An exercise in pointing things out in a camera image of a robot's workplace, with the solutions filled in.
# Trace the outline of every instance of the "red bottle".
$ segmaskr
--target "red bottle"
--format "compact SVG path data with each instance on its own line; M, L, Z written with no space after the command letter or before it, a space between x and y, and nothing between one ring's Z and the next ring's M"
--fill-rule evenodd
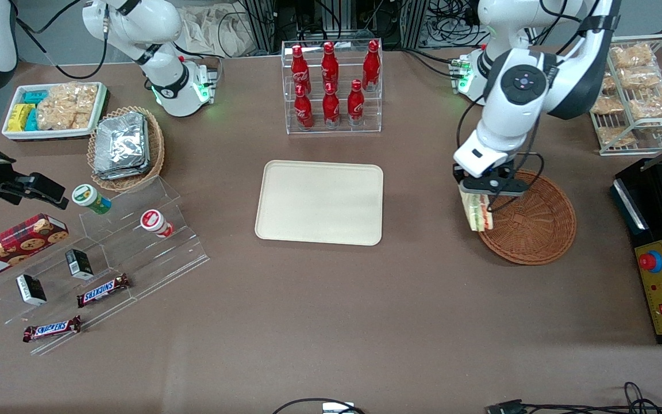
M336 97L336 86L328 82L324 89L326 95L324 96L324 123L326 128L336 129L341 123L341 116L338 112L338 98Z
M349 112L349 125L358 127L364 123L364 94L362 94L362 81L359 79L352 81L352 92L347 101L347 111Z
M313 128L313 110L302 85L295 86L295 116L298 118L300 131L310 131L310 128Z
M308 63L303 57L303 48L299 44L292 45L292 81L296 85L302 85L305 93L310 94L310 73Z
M379 40L370 40L370 47L362 66L362 87L367 92L376 91L379 84Z
M338 90L338 60L333 53L333 42L324 43L324 58L321 59L321 76L324 85L332 83Z

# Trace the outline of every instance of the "green snack can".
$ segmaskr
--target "green snack can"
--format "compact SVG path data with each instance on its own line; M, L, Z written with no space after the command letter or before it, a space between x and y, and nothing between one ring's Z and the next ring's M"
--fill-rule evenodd
M91 209L95 214L105 214L111 209L111 200L102 196L94 186L81 184L73 190L73 200L76 204Z

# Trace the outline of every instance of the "bottle cap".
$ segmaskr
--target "bottle cap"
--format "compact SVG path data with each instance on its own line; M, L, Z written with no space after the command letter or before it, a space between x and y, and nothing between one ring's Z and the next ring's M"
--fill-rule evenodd
M95 200L97 200L97 195L99 192L91 186L90 184L81 184L73 190L72 197L76 204L81 205L82 207L88 207Z
M165 224L165 217L158 210L147 210L142 213L140 224L147 231L157 231Z

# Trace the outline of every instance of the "brown tabletop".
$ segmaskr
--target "brown tabletop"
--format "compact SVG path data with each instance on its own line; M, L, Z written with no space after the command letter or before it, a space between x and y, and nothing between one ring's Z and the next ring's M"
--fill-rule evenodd
M635 159L599 157L586 116L544 116L534 149L571 197L576 241L553 264L505 262L468 230L451 176L468 101L412 58L384 58L383 131L348 138L287 137L277 57L227 60L215 105L189 118L162 111L136 65L105 66L94 79L109 108L140 105L160 121L162 176L211 260L47 356L29 356L0 314L0 412L269 413L312 396L369 414L481 412L512 398L622 403L625 381L662 401L662 346L609 197L612 176ZM32 65L17 78L62 81ZM471 111L465 134L479 116ZM85 141L0 137L0 149L20 172L68 189L89 181ZM263 168L276 159L381 167L382 241L258 239ZM37 212L73 226L82 210L0 200L0 231Z

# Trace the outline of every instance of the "wicker basket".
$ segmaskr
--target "wicker basket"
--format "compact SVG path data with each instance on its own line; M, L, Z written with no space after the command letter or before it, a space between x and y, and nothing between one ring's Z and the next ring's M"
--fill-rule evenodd
M134 186L144 183L145 181L160 175L160 170L163 168L165 160L165 141L163 140L163 131L155 120L155 116L144 108L128 106L126 108L119 108L113 112L108 113L105 118L115 118L116 116L124 115L130 111L139 112L147 118L147 131L149 134L149 155L152 160L152 168L146 174L132 175L131 177L117 178L116 180L102 180L97 175L91 174L91 179L94 180L99 187L105 190L112 191L127 191ZM93 131L88 140L88 165L94 169L95 158L95 137L97 133Z
M536 173L520 170L516 178L530 183ZM510 197L499 197L497 209ZM492 214L494 228L480 231L492 251L520 265L544 265L568 251L576 238L576 214L568 197L548 178L540 176L530 190Z

